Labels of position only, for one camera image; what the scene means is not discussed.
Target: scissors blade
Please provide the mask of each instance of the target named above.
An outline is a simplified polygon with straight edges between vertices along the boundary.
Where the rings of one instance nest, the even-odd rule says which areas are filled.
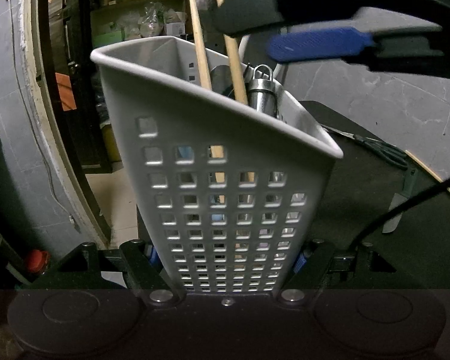
[[[321,126],[323,128],[325,128],[325,130],[327,130],[328,132],[334,132],[335,134],[340,134],[340,135],[343,135],[344,137],[347,137],[350,139],[355,139],[353,134],[350,134],[349,132],[340,131],[340,130],[337,130],[336,128],[325,126],[324,124],[322,124]]]

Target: black cable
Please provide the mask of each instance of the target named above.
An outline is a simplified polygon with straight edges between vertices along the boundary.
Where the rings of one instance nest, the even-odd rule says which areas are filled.
[[[402,204],[396,206],[389,212],[380,215],[377,219],[373,220],[367,227],[360,231],[360,233],[353,239],[348,249],[350,251],[354,251],[355,248],[363,241],[363,239],[365,239],[365,237],[373,233],[378,227],[384,225],[385,222],[394,218],[398,214],[401,214],[402,212],[410,210],[420,203],[426,202],[427,200],[437,196],[439,193],[445,192],[448,188],[450,188],[450,178],[430,188],[427,188],[424,191],[421,191],[414,197],[411,197],[406,202],[403,202]]]

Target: perforated basket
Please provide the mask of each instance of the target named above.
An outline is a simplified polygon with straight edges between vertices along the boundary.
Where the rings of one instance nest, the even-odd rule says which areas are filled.
[[[228,58],[207,50],[210,68]],[[156,37],[96,49],[137,204],[178,288],[276,290],[342,151],[276,83],[283,121],[200,87],[195,46]]]

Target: knife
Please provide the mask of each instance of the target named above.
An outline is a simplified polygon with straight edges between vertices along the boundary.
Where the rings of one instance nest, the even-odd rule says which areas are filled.
[[[413,186],[416,181],[416,177],[418,176],[418,171],[414,167],[410,167],[405,171],[404,177],[403,177],[403,190],[400,193],[395,193],[393,199],[391,200],[390,207],[388,208],[388,211],[394,209],[399,204],[402,204],[403,202],[406,202],[413,190]],[[383,225],[383,234],[389,234],[395,231],[395,229],[398,226],[398,223],[400,222],[400,219],[402,218],[402,214],[398,214],[396,217],[390,219]]]

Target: silver screw head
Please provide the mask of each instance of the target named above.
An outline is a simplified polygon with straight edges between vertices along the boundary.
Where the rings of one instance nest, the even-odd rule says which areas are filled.
[[[150,299],[157,303],[165,303],[172,300],[173,293],[168,289],[156,289],[150,293]]]
[[[286,289],[283,290],[281,296],[287,302],[298,302],[305,298],[303,291],[299,289]]]
[[[232,298],[224,298],[224,299],[222,299],[222,304],[225,307],[231,306],[234,303],[235,303],[235,301]]]

